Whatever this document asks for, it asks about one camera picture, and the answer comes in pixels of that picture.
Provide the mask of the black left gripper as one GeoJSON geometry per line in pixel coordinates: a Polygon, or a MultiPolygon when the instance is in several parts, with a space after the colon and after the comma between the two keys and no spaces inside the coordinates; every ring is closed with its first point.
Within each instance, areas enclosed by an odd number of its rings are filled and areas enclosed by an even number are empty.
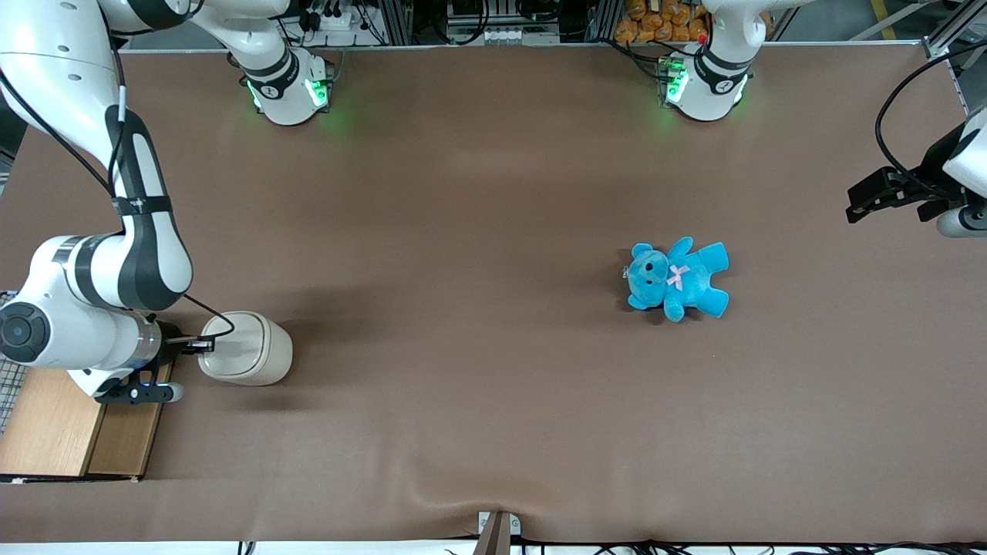
{"type": "Polygon", "coordinates": [[[849,224],[856,224],[879,210],[911,204],[918,205],[916,212],[919,220],[929,222],[951,210],[952,204],[967,204],[965,187],[944,170],[945,162],[958,147],[963,127],[959,124],[927,148],[916,168],[916,176],[925,185],[921,190],[892,167],[879,168],[850,187],[849,207],[846,208],[849,224]]]}

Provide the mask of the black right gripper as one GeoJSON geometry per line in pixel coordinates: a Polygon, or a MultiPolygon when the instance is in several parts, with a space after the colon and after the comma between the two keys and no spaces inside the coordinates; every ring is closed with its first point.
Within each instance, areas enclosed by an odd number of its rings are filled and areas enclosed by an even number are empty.
{"type": "Polygon", "coordinates": [[[201,355],[214,351],[215,343],[204,343],[204,338],[201,336],[187,336],[174,323],[157,320],[157,324],[161,331],[161,345],[157,355],[158,368],[172,365],[183,350],[185,355],[201,355]]]}

